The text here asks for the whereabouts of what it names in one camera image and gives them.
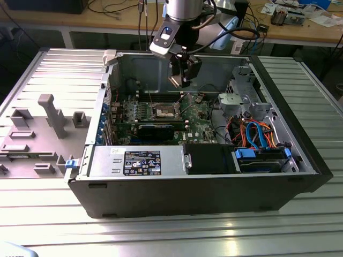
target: white cable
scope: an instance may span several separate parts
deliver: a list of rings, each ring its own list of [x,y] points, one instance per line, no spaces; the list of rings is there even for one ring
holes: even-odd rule
[[[17,52],[17,57],[18,57],[18,59],[21,60],[23,63],[26,63],[26,61],[24,61],[23,59],[20,58],[19,52],[18,52],[18,50],[19,50],[19,45],[20,45],[20,40],[21,40],[21,36],[23,35],[23,33],[24,33],[24,31],[21,31],[21,35],[20,35],[19,38],[18,38],[18,43],[17,43],[17,47],[16,47],[16,52]]]

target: computer case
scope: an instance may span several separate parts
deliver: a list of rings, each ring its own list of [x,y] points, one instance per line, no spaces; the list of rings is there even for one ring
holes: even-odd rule
[[[11,10],[81,14],[88,0],[5,0]]]

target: warning label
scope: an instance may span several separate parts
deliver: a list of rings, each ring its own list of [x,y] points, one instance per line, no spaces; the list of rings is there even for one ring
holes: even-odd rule
[[[161,175],[160,151],[125,152],[125,176]]]

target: yellow cable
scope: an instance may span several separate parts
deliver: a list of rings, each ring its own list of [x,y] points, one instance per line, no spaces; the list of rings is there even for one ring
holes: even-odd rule
[[[272,143],[273,143],[273,146],[274,146],[274,147],[277,147],[276,144],[274,143],[274,137],[273,137],[273,136],[274,136],[274,134],[273,134],[273,132],[272,132],[272,133],[271,133]]]

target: wooden workbench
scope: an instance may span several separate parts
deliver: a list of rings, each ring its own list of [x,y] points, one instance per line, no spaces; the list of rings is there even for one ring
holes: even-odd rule
[[[113,3],[120,3],[122,0],[113,0]],[[270,17],[266,14],[260,14],[267,0],[254,0],[252,10],[254,15],[261,20],[261,23],[269,26],[266,42],[299,44],[308,46],[326,46],[334,47],[342,35],[342,26],[333,26],[326,28],[310,20],[306,20],[303,26],[271,25]],[[128,0],[126,3],[113,7],[111,10],[121,9],[130,5],[135,5],[136,0]],[[92,8],[98,11],[102,10],[100,0],[92,4]],[[157,28],[162,23],[163,5],[159,4],[159,22]],[[343,6],[331,5],[329,11],[343,11]],[[102,13],[95,13],[85,9],[82,14],[64,14],[50,12],[33,11],[11,11],[8,10],[11,17],[23,27],[36,29],[52,29],[61,31],[67,48],[73,48],[70,38],[71,31],[98,32],[113,34],[137,34],[138,31],[138,11],[137,7],[132,7],[120,12],[117,18],[109,17]],[[153,3],[148,4],[148,29],[152,29],[155,23],[156,11]],[[13,23],[0,10],[0,27],[12,26]],[[145,19],[142,18],[141,29],[145,29]]]
[[[260,23],[269,26],[267,40],[266,42],[272,41],[272,43],[277,43],[277,40],[288,41],[289,44],[300,44],[299,41],[303,41],[304,45],[313,45],[323,42],[323,43],[336,43],[342,36],[342,26],[332,26],[326,28],[319,25],[309,19],[306,19],[303,26],[295,25],[283,25],[276,26],[272,25],[270,22],[271,16],[267,14],[261,14],[263,5],[269,1],[266,0],[254,0],[251,1],[251,9],[255,17],[260,20]],[[330,12],[343,12],[343,6],[337,6],[331,4],[328,8]]]

